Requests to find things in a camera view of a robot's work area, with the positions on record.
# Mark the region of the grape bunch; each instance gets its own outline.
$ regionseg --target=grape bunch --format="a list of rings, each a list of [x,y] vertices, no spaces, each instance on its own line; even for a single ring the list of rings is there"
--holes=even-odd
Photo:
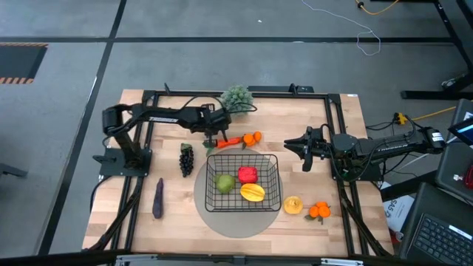
[[[194,151],[192,151],[191,145],[181,144],[179,166],[183,177],[187,177],[191,174],[194,168]]]

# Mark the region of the eggplant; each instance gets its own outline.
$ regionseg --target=eggplant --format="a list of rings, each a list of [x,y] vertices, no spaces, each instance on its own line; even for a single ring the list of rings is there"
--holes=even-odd
[[[163,188],[163,178],[160,178],[156,185],[156,194],[154,195],[153,202],[153,215],[155,219],[163,216]]]

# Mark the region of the table leg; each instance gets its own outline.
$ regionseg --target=table leg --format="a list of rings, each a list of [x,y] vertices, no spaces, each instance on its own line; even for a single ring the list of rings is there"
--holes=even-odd
[[[381,189],[381,198],[383,202],[397,199],[399,197],[417,192],[421,183],[435,185],[435,175],[437,170],[412,178],[399,184],[391,185],[388,188]]]

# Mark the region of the wire basket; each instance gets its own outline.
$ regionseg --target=wire basket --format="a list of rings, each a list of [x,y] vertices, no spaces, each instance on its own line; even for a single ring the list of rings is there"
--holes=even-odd
[[[250,202],[242,197],[242,183],[238,180],[241,166],[256,167],[258,181],[265,190],[261,202]],[[229,194],[221,194],[215,183],[218,174],[235,177],[235,187]],[[279,211],[281,208],[281,183],[278,158],[272,154],[215,154],[207,158],[205,181],[205,209],[210,212]]]

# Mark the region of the wooden table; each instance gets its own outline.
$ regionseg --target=wooden table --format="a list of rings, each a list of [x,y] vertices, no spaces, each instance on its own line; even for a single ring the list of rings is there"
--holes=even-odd
[[[120,102],[139,103],[142,94],[143,90],[124,90]],[[187,100],[187,97],[160,97],[158,106],[180,108]],[[341,101],[347,133],[355,137],[366,137],[358,97],[341,95]],[[192,106],[209,102],[214,100],[198,98],[193,101]],[[255,98],[254,104],[258,111],[234,119],[227,136],[237,137],[261,131],[262,142],[251,148],[262,154],[271,153],[278,157],[283,199],[290,195],[300,196],[304,210],[298,215],[289,215],[281,209],[269,228],[244,239],[232,239],[212,231],[200,218],[194,203],[195,177],[206,160],[202,146],[204,136],[200,133],[191,134],[178,125],[159,123],[153,132],[152,166],[143,184],[132,251],[262,256],[347,255],[338,192],[336,183],[331,178],[330,161],[314,158],[311,172],[305,173],[302,172],[302,161],[283,147],[283,140],[300,137],[307,126],[318,127],[327,122],[324,102],[314,99]],[[334,122],[338,131],[336,116]],[[141,142],[144,141],[146,127],[147,125],[143,125]],[[182,178],[178,163],[182,142],[192,144],[195,154],[196,170],[187,178]],[[164,216],[162,219],[155,219],[152,204],[160,177],[165,184]],[[364,222],[384,248],[392,253],[379,191],[369,182],[357,184]],[[97,242],[114,220],[122,189],[123,177],[112,177],[97,190],[84,248]],[[303,218],[308,208],[318,201],[326,201],[331,205],[332,216],[323,225]],[[125,220],[119,248],[124,246],[127,225],[128,220]],[[351,225],[355,250],[360,253],[358,231],[353,221]]]

